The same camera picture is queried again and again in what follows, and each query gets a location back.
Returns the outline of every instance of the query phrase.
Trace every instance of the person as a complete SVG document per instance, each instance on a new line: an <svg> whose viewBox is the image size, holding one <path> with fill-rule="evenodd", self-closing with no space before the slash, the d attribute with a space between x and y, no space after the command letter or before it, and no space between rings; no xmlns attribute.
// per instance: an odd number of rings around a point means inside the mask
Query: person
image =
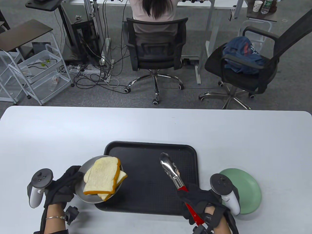
<svg viewBox="0 0 312 234"><path fill-rule="evenodd" d="M64 209L67 202L74 197L75 184L83 178L83 173L78 171L79 168L80 166L70 167L60 179L53 181L46 188L48 192L41 219L41 234L68 234L63 218ZM194 184L188 184L187 187L188 192L177 191L178 197L189 204L203 220L210 218L215 234L231 234L230 226L233 234L238 234L235 221L231 220L233 217L229 209L221 204L218 195L212 190L201 190ZM214 214L219 216L217 223L214 223ZM186 206L183 206L183 217L188 219L191 225L195 223Z"/></svg>
<svg viewBox="0 0 312 234"><path fill-rule="evenodd" d="M174 19L178 0L129 0L133 19L164 22Z"/></svg>
<svg viewBox="0 0 312 234"><path fill-rule="evenodd" d="M145 22L172 21L175 17L179 0L129 0L133 19ZM134 24L136 33L168 32L176 34L175 25L149 26Z"/></svg>

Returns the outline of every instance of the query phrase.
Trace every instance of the water bottle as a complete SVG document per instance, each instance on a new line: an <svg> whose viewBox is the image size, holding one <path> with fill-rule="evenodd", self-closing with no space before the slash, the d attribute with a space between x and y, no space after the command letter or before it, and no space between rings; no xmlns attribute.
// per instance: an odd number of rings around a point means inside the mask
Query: water bottle
<svg viewBox="0 0 312 234"><path fill-rule="evenodd" d="M57 83L58 83L58 75L54 75L51 80L50 80L50 83L48 85L48 90L50 90L51 92L53 92L57 86Z"/></svg>
<svg viewBox="0 0 312 234"><path fill-rule="evenodd" d="M261 14L266 14L269 12L269 9L271 8L271 5L272 5L272 2L273 0L266 0L262 6L262 9L261 9Z"/></svg>

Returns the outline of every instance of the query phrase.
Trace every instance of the black office chair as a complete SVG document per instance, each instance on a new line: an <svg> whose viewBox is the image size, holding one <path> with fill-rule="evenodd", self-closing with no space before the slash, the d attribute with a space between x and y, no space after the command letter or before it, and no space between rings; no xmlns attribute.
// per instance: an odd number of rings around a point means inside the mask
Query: black office chair
<svg viewBox="0 0 312 234"><path fill-rule="evenodd" d="M173 78L179 82L179 89L183 90L182 81L176 76L159 74L160 69L182 67L181 53L186 42L186 22L188 18L168 22L144 22L127 18L122 22L124 43L130 52L132 70L147 69L149 75L131 81L124 89L131 91L131 86L139 80L153 77L155 99L153 104L159 103L158 77Z"/></svg>
<svg viewBox="0 0 312 234"><path fill-rule="evenodd" d="M219 77L222 81L219 81L219 85L225 88L226 93L219 92L206 92L199 95L199 100L203 100L206 97L227 97L227 100L223 106L223 109L227 109L231 100L235 100L241 106L247 110L251 110L249 106L243 103L238 96L244 93L249 93L250 98L254 98L255 94L262 94L265 92L267 85L273 80L277 72L277 64L279 63L280 56L292 47L296 42L302 39L304 36L312 32L312 10L308 11L303 17L301 17L296 23L294 23L286 32L280 37L260 30L254 27L246 27L243 31L243 36L246 31L251 31L265 37L269 37L274 40L274 52L271 59L266 58L264 66L258 66L254 63L242 61L232 55L223 56L222 50L225 44L217 48L207 59L205 69ZM231 69L226 69L224 66L227 64L225 60L231 60L236 63L253 67L260 70L259 74L246 75L243 73L235 73ZM229 83L232 86L231 89L226 85ZM243 91L236 91L237 88L243 89Z"/></svg>

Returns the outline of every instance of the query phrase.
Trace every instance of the computer tower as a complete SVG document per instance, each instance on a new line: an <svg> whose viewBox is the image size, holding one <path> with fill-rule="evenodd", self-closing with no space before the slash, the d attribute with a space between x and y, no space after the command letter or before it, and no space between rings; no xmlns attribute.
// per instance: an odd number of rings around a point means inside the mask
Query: computer tower
<svg viewBox="0 0 312 234"><path fill-rule="evenodd" d="M92 62L90 59L98 61L98 56L100 56L99 38L96 34L94 21L87 14L85 6L72 5L65 1L61 6L70 33L68 37L72 41L72 45L69 45L70 41L66 40L63 50L65 62L77 65L77 63Z"/></svg>

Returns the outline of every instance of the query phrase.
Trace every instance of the chair backrest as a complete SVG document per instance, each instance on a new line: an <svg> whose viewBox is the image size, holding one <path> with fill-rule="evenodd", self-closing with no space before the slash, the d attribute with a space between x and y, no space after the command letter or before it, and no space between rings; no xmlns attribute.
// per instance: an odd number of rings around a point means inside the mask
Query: chair backrest
<svg viewBox="0 0 312 234"><path fill-rule="evenodd" d="M145 22L127 18L123 22L123 37L130 52L132 69L181 68L187 20Z"/></svg>
<svg viewBox="0 0 312 234"><path fill-rule="evenodd" d="M304 36L312 32L312 9L284 32L274 44L274 58L279 58Z"/></svg>

